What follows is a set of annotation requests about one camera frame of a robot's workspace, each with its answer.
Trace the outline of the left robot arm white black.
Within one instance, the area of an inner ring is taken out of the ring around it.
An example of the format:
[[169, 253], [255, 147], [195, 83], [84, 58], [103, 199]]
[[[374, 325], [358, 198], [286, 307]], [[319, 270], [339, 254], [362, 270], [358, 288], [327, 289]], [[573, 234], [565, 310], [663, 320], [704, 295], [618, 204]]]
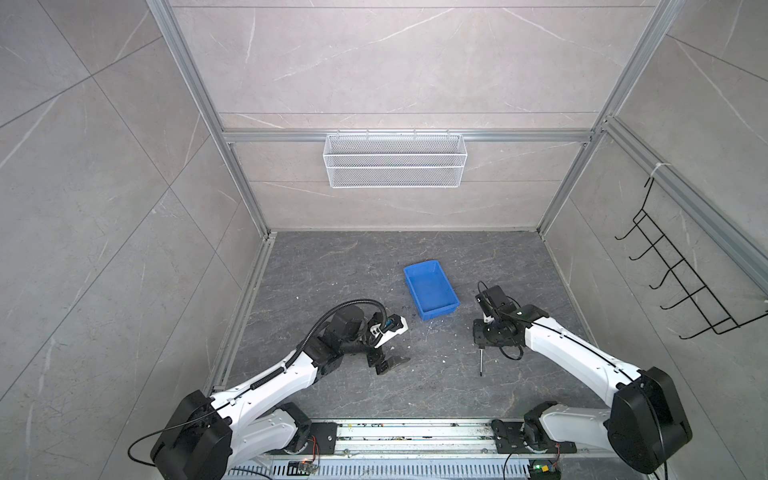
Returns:
[[291, 395], [336, 370], [347, 355], [365, 355], [383, 375], [401, 358], [383, 346], [408, 329], [406, 319], [373, 299], [342, 302], [325, 312], [284, 359], [251, 379], [211, 395], [184, 397], [144, 465], [165, 479], [221, 479], [239, 464], [274, 450], [300, 452], [311, 421]]

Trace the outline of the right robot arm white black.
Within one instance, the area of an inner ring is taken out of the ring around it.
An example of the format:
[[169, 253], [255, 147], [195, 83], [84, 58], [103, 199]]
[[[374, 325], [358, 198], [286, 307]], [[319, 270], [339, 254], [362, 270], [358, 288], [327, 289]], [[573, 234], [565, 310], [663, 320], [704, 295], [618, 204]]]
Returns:
[[561, 453], [582, 444], [615, 453], [643, 474], [666, 466], [693, 438], [692, 427], [673, 379], [663, 370], [641, 369], [576, 336], [546, 311], [521, 305], [500, 286], [477, 285], [475, 297], [483, 316], [473, 322], [475, 345], [514, 360], [528, 351], [553, 361], [592, 390], [601, 408], [570, 407], [545, 401], [529, 410], [516, 434], [508, 423], [491, 423], [499, 449]]

